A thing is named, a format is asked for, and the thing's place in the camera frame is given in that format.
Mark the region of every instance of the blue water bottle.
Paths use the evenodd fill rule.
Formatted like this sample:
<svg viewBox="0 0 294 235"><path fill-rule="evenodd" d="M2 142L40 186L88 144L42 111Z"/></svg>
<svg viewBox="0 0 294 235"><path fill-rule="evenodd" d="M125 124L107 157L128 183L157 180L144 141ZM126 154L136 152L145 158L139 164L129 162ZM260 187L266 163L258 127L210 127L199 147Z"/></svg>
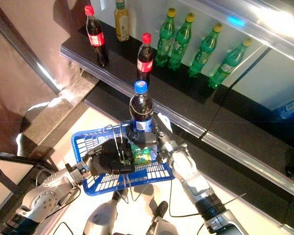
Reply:
<svg viewBox="0 0 294 235"><path fill-rule="evenodd" d="M273 110L273 116L275 120L288 120L294 118L294 101L278 109Z"/></svg>

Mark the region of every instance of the blue bottle cap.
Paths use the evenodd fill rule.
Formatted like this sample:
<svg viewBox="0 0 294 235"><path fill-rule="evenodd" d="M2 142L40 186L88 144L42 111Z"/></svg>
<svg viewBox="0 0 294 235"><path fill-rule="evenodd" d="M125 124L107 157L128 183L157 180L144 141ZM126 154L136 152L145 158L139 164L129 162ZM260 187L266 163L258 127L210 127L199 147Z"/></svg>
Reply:
<svg viewBox="0 0 294 235"><path fill-rule="evenodd" d="M145 81L135 82L134 89L136 93L142 94L148 91L147 83Z"/></svg>

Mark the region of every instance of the yellow bottle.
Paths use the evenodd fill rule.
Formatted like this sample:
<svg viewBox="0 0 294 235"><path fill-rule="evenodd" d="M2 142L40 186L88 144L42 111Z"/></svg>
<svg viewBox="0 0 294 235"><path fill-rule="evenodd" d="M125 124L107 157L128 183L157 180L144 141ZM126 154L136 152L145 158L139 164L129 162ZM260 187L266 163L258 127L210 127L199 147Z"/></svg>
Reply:
<svg viewBox="0 0 294 235"><path fill-rule="evenodd" d="M124 0L116 0L117 8L114 10L114 19L116 21L117 38L120 42L128 40L127 9Z"/></svg>

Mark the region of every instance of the blue shopping basket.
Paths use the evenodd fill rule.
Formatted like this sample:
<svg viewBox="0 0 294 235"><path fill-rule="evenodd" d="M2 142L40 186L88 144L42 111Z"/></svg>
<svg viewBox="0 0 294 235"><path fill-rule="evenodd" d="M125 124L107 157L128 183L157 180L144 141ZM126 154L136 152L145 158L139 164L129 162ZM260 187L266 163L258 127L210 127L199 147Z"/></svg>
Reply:
<svg viewBox="0 0 294 235"><path fill-rule="evenodd" d="M80 162L85 154L97 145L120 136L120 131L125 137L125 127L129 122L120 123L117 126L108 126L101 129L80 131L73 134L71 138L76 162ZM173 179L172 171L167 163L159 164L152 161L147 165L136 165L135 172L128 174L126 187L145 185L149 183ZM113 174L101 174L91 176L83 181L84 191L89 196L96 196L105 192L124 189L124 176Z"/></svg>

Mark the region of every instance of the green bottle cap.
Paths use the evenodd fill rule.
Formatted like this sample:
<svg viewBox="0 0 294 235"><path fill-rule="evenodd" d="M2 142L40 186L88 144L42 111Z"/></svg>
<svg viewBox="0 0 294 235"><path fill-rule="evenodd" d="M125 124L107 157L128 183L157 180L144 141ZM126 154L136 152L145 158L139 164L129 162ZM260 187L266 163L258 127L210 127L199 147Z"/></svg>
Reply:
<svg viewBox="0 0 294 235"><path fill-rule="evenodd" d="M116 0L117 9L122 10L125 8L124 0Z"/></svg>

